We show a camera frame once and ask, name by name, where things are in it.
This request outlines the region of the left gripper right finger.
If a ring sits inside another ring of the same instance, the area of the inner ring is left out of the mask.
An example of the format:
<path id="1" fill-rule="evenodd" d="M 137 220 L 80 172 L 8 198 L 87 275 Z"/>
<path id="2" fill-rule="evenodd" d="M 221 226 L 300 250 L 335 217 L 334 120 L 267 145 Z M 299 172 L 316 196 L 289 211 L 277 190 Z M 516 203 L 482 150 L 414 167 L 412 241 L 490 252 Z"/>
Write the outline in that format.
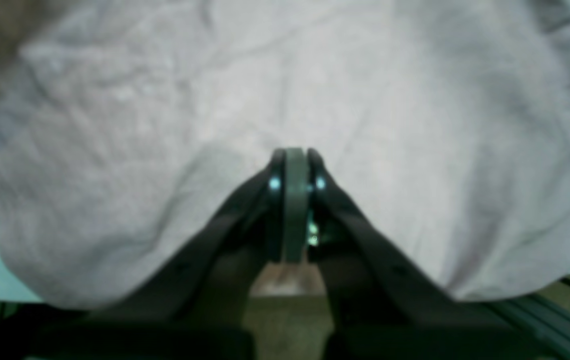
<path id="1" fill-rule="evenodd" d="M 308 257 L 320 270 L 335 329 L 325 360 L 553 360 L 555 352 L 476 305 L 463 305 L 409 260 L 307 152 Z"/>

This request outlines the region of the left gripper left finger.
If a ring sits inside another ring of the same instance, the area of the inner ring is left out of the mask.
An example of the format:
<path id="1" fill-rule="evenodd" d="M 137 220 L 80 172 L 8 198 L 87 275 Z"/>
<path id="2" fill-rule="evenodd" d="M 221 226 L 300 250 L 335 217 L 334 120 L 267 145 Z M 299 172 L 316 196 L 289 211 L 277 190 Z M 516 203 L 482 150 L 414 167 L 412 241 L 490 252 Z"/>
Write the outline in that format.
<path id="1" fill-rule="evenodd" d="M 245 303 L 268 261 L 282 258 L 286 151 L 235 189 L 202 230 L 126 299 L 52 326 L 43 360 L 254 360 Z"/>

